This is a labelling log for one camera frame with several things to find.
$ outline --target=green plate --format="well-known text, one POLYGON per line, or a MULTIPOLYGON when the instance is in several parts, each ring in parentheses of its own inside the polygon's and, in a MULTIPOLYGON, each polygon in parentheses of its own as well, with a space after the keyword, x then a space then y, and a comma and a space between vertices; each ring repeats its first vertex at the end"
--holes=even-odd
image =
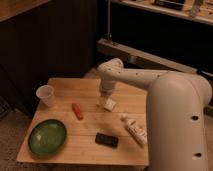
POLYGON ((32 130, 28 139, 29 149, 38 157, 49 156, 61 148, 66 136, 66 127, 61 121, 45 120, 32 130))

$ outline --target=carrot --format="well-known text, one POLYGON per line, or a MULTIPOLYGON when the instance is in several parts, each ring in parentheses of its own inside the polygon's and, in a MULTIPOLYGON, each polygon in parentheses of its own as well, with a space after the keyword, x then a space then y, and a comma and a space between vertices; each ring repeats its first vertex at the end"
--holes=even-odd
POLYGON ((72 103, 72 110, 75 113, 76 117, 78 118, 78 120, 82 120, 83 119, 83 113, 81 112, 81 109, 79 107, 79 105, 77 103, 72 103))

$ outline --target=white paper cup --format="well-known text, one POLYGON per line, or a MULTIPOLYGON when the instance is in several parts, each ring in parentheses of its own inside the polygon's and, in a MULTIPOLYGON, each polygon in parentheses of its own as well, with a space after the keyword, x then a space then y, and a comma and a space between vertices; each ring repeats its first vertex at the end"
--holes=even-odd
POLYGON ((43 85, 36 91, 36 96, 48 107, 54 105, 54 88, 50 85, 43 85))

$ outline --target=floor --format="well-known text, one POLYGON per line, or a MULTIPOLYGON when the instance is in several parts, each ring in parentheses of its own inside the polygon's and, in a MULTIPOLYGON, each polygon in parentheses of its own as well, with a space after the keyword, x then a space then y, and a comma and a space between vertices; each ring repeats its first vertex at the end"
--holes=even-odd
MULTIPOLYGON (((86 78, 98 78, 93 68, 86 78)), ((209 171, 213 171, 213 117, 205 115, 205 130, 208 147, 209 171)), ((18 150, 31 120, 22 112, 13 111, 0 120, 0 170, 1 171, 141 171, 133 166, 98 166, 98 165, 46 165, 16 162, 18 150)))

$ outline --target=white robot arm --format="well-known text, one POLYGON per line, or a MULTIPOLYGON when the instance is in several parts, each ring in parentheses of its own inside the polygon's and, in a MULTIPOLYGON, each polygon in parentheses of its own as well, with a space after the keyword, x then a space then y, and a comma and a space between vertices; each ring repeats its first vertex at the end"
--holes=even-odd
POLYGON ((98 67, 101 96, 116 81, 146 89, 149 171, 207 171, 203 108, 212 88, 201 76, 165 70, 124 69, 115 58, 98 67))

